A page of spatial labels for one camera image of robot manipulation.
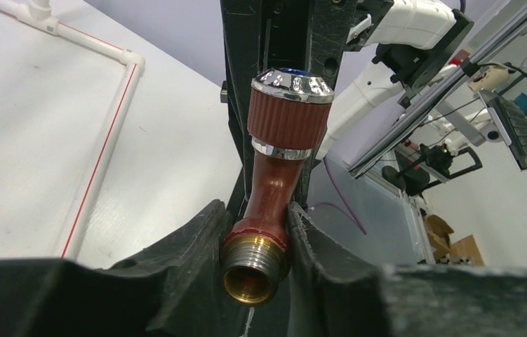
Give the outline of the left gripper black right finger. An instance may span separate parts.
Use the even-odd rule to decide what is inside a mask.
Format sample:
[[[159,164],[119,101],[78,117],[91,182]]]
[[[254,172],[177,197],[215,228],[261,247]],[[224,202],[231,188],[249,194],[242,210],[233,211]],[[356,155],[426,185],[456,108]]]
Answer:
[[[527,269],[374,266],[287,209],[294,336],[527,336]]]

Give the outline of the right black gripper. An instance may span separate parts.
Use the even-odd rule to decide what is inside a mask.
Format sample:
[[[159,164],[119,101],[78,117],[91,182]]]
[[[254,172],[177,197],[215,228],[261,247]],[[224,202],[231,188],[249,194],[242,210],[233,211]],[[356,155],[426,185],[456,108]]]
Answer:
[[[244,210],[251,194],[254,150],[246,130],[251,79],[270,67],[305,70],[335,88],[354,21],[377,25],[392,1],[221,1],[228,126],[242,168],[229,210]]]

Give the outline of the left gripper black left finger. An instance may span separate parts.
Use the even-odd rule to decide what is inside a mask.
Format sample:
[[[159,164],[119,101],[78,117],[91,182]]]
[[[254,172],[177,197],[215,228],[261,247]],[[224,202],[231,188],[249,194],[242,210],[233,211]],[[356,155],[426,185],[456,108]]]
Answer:
[[[0,260],[0,336],[233,336],[213,200],[185,225],[107,269],[60,258]]]

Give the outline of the red-brown water faucet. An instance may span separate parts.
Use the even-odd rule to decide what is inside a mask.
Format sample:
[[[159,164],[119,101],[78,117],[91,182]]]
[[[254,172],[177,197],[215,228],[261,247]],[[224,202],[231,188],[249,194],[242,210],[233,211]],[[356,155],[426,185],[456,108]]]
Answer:
[[[288,274],[288,205],[305,160],[323,138],[333,99],[326,82],[304,70],[270,68],[251,81],[251,195],[220,249],[222,286],[242,305],[271,300]]]

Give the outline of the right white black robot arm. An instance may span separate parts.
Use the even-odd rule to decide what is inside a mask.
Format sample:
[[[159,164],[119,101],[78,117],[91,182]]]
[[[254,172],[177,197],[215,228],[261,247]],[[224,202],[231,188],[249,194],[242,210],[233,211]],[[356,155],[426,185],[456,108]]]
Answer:
[[[362,157],[396,140],[396,112],[441,71],[472,21],[441,1],[222,1],[222,101],[242,163],[229,208],[254,189],[255,154],[302,160],[305,203],[315,164],[351,130],[370,131]]]

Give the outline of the aluminium table frame rail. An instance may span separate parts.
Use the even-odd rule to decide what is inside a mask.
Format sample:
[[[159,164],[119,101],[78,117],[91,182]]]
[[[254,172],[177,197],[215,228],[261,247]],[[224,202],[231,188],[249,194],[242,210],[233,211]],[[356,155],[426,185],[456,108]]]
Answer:
[[[471,64],[479,64],[490,60],[504,47],[511,43],[516,37],[527,32],[527,1],[508,1],[492,17],[494,22],[499,22],[497,29],[491,36],[486,37],[486,28],[483,27],[470,39],[475,43],[478,38],[483,37],[484,42],[469,55],[459,68],[446,77],[439,84],[427,89],[415,99],[411,106],[406,109],[406,115],[398,121],[389,132],[379,139],[360,160],[349,169],[354,178],[359,178],[375,165],[379,159],[388,151],[396,147],[403,139],[407,138],[420,125],[420,122],[443,101],[455,89],[461,86],[462,81],[471,77],[475,71]]]

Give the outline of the white pipe frame with tees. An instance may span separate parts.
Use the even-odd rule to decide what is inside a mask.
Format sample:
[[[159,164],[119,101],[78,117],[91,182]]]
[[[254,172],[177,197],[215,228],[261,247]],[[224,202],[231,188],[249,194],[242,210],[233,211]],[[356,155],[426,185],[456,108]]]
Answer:
[[[0,258],[76,258],[142,59],[0,1]]]

